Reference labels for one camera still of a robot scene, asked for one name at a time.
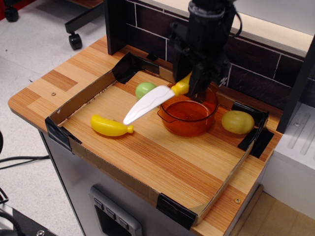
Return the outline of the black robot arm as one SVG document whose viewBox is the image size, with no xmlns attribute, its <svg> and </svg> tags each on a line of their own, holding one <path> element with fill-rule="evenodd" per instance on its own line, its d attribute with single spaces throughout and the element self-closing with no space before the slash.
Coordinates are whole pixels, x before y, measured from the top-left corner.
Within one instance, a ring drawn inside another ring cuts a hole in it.
<svg viewBox="0 0 315 236">
<path fill-rule="evenodd" d="M 230 62 L 224 47 L 238 14 L 231 0 L 192 0 L 188 10 L 187 24 L 170 24 L 170 44 L 174 79 L 189 76 L 188 96 L 193 97 L 210 83 L 220 86 L 227 78 Z"/>
</svg>

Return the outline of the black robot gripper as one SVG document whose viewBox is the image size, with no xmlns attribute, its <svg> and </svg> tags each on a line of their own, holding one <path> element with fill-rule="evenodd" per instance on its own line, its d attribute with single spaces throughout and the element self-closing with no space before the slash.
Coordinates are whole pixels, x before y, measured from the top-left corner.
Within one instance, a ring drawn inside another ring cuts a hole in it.
<svg viewBox="0 0 315 236">
<path fill-rule="evenodd" d="M 190 4 L 189 21 L 170 24 L 170 43 L 174 47 L 173 76 L 180 81 L 191 71 L 190 97 L 205 91 L 211 83 L 225 85 L 231 68 L 229 61 L 221 67 L 198 63 L 204 58 L 213 58 L 227 43 L 236 15 L 233 4 Z"/>
</svg>

